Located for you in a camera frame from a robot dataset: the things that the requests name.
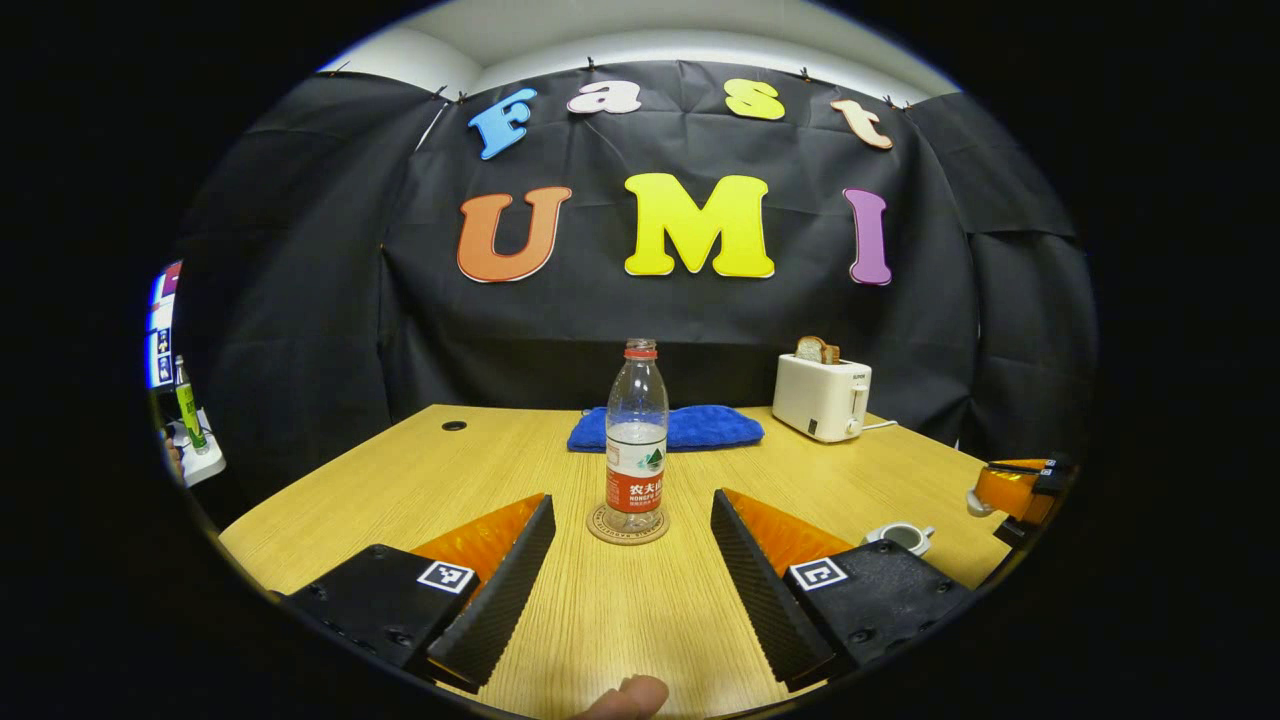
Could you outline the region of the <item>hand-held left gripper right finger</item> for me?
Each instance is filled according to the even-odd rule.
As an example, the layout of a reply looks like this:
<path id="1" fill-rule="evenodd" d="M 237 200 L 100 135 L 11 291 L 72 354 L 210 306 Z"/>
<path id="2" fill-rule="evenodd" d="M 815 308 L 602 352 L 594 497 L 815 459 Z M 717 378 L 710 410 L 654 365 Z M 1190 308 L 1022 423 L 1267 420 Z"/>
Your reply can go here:
<path id="1" fill-rule="evenodd" d="M 788 691 L 879 664 L 972 601 L 895 539 L 852 546 L 733 489 L 714 492 L 710 530 Z"/>

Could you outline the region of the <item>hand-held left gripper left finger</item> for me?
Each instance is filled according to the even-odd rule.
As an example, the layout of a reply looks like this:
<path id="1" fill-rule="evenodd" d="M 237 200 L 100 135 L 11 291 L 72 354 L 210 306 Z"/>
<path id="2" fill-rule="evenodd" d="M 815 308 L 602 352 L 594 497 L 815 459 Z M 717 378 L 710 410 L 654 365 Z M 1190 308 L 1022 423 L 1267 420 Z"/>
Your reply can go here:
<path id="1" fill-rule="evenodd" d="M 370 544 L 283 597 L 378 662 L 468 693 L 492 678 L 556 538 L 535 493 L 403 551 Z"/>

